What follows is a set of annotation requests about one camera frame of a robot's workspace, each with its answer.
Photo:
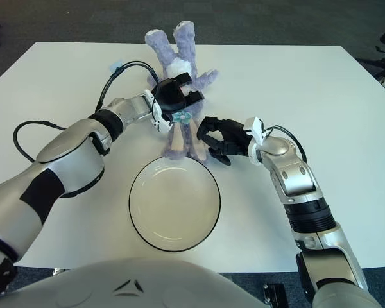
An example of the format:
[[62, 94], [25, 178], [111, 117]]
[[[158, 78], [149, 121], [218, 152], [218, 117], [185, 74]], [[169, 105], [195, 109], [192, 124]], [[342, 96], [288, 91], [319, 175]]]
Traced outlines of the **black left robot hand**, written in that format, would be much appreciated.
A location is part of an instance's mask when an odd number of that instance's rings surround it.
[[204, 100], [200, 91], [182, 92], [182, 87], [192, 83], [189, 73], [182, 73], [174, 78], [162, 80], [153, 88], [152, 94], [157, 100], [163, 114], [179, 112], [197, 102]]

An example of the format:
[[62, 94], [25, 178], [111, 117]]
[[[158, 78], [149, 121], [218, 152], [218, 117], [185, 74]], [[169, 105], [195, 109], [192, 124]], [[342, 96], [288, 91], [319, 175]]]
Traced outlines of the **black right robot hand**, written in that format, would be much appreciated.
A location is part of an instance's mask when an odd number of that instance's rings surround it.
[[[209, 132], [219, 132], [222, 141], [208, 135]], [[210, 155], [226, 166], [231, 165], [229, 156], [248, 156], [248, 147], [252, 139], [246, 134], [243, 124], [231, 119], [218, 119], [217, 117], [204, 117], [196, 133], [198, 140], [209, 147]]]

